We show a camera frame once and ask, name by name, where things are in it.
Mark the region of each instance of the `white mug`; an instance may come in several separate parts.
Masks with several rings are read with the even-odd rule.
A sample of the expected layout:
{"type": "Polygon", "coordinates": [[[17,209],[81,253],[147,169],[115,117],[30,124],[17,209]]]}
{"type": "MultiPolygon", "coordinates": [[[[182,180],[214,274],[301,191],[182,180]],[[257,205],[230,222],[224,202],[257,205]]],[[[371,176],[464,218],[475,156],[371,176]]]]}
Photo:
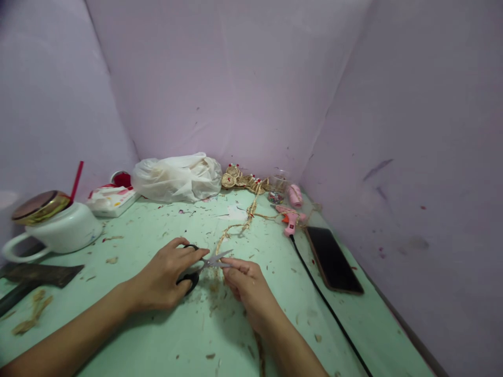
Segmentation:
{"type": "Polygon", "coordinates": [[[15,263],[25,263],[43,257],[51,251],[66,254],[80,250],[101,235],[103,226],[85,204],[74,202],[49,220],[26,226],[25,231],[5,244],[2,249],[5,259],[15,263]],[[30,236],[38,239],[46,247],[28,257],[15,255],[14,247],[30,236]]]}

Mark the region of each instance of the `scissor blade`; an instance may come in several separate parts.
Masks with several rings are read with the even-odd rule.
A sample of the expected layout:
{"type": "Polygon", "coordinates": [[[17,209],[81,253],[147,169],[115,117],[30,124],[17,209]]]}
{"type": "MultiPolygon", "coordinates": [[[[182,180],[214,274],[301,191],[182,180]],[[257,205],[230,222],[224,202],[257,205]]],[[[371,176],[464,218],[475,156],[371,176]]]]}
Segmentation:
{"type": "Polygon", "coordinates": [[[215,256],[212,256],[209,260],[209,265],[214,265],[214,263],[219,260],[221,257],[229,254],[231,251],[233,251],[234,249],[231,249],[231,250],[227,250],[227,251],[224,251],[223,253],[220,253],[218,255],[215,255],[215,256]]]}
{"type": "Polygon", "coordinates": [[[231,264],[228,263],[220,263],[220,262],[215,262],[212,264],[213,267],[232,267],[231,264]]]}

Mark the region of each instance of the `black scissor handle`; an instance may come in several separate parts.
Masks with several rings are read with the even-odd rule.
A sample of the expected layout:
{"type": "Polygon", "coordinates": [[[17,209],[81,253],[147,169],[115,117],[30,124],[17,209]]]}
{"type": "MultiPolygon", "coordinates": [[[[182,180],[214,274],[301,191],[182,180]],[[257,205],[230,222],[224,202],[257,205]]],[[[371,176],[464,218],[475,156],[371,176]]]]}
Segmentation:
{"type": "MultiPolygon", "coordinates": [[[[194,250],[199,250],[199,248],[196,245],[185,245],[183,248],[187,247],[193,247],[194,250]]],[[[181,279],[177,281],[177,285],[180,284],[182,280],[190,280],[192,282],[192,285],[190,286],[190,289],[185,293],[185,296],[187,296],[189,293],[191,293],[195,286],[199,283],[199,274],[197,272],[193,272],[191,274],[185,274],[181,279]]]]}
{"type": "Polygon", "coordinates": [[[183,248],[185,249],[185,248],[187,248],[187,247],[193,247],[193,248],[194,248],[194,250],[199,250],[199,248],[198,248],[196,245],[193,245],[193,244],[191,244],[191,243],[190,243],[190,244],[188,244],[188,245],[185,245],[183,248]]]}

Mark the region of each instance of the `jar lid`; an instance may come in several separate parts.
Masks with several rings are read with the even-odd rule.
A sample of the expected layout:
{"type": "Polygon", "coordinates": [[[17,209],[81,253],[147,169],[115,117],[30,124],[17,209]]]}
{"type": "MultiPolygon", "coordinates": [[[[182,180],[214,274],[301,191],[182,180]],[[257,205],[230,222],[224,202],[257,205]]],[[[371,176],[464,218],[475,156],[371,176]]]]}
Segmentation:
{"type": "Polygon", "coordinates": [[[39,194],[21,204],[12,214],[12,221],[21,225],[43,223],[70,204],[70,197],[62,191],[52,190],[39,194]]]}

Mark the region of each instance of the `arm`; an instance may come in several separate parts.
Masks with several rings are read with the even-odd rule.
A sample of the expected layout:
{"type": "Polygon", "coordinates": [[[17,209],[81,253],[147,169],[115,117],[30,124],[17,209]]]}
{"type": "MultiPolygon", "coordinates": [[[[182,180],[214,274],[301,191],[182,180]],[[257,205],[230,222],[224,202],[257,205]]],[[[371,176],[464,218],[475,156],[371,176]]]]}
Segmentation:
{"type": "Polygon", "coordinates": [[[253,330],[272,349],[282,375],[328,376],[311,347],[281,310],[260,266],[233,258],[222,258],[222,262],[232,265],[232,268],[223,269],[225,282],[245,306],[253,330]]]}
{"type": "Polygon", "coordinates": [[[36,344],[0,370],[2,376],[72,376],[129,314],[171,310],[189,290],[191,282],[177,278],[210,251],[193,248],[176,238],[134,278],[119,284],[77,318],[36,344]]]}

